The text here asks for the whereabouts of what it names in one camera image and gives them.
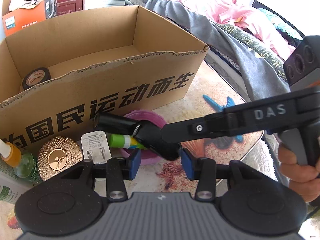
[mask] gray ribbed plate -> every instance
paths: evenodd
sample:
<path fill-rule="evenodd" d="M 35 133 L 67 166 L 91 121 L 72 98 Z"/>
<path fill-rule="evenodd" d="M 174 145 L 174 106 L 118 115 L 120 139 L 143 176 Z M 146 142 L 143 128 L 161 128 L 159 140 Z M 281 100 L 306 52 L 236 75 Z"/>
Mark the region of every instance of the gray ribbed plate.
<path fill-rule="evenodd" d="M 113 203 L 91 227 L 71 236 L 42 237 L 31 233 L 20 240 L 254 240 L 225 222 L 214 205 L 200 203 L 189 193 L 135 192 L 122 203 Z M 298 234 L 270 237 L 301 240 Z"/>

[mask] white cap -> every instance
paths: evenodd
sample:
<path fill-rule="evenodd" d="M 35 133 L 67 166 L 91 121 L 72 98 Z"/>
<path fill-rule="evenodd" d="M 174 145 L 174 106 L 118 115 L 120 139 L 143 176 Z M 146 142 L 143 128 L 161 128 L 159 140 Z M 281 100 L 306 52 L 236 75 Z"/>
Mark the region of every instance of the white cap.
<path fill-rule="evenodd" d="M 0 154 L 4 158 L 8 158 L 11 152 L 11 147 L 9 144 L 6 144 L 3 140 L 0 139 Z"/>

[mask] pink bedding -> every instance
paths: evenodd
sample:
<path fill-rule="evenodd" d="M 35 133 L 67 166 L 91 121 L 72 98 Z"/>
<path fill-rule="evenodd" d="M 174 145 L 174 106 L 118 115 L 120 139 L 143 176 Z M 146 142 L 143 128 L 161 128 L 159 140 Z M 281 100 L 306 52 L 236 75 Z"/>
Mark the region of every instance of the pink bedding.
<path fill-rule="evenodd" d="M 185 7 L 196 11 L 220 24 L 233 24 L 240 28 L 248 28 L 281 58 L 286 60 L 295 47 L 277 32 L 273 24 L 258 9 L 237 4 L 236 0 L 178 0 Z"/>

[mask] metal screw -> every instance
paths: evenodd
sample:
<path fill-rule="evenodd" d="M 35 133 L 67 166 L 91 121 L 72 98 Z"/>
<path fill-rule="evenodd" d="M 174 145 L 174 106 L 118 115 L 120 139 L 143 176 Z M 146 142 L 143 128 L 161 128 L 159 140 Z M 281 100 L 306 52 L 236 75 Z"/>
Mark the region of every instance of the metal screw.
<path fill-rule="evenodd" d="M 203 127 L 202 127 L 202 125 L 197 125 L 196 129 L 197 129 L 198 132 L 201 132 Z"/>
<path fill-rule="evenodd" d="M 111 191 L 110 197 L 113 199 L 121 199 L 124 197 L 124 192 L 122 192 L 120 190 Z"/>
<path fill-rule="evenodd" d="M 201 198 L 201 199 L 210 199 L 212 198 L 212 193 L 207 190 L 202 190 L 197 193 L 197 196 L 198 198 Z"/>

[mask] rose gold compact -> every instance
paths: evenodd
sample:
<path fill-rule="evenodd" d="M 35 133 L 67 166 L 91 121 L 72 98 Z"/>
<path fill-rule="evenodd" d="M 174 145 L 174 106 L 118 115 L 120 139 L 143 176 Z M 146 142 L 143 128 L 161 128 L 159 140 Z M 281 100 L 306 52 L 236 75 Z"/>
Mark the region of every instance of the rose gold compact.
<path fill-rule="evenodd" d="M 46 142 L 38 155 L 38 170 L 43 181 L 83 160 L 79 145 L 70 138 L 57 136 Z"/>

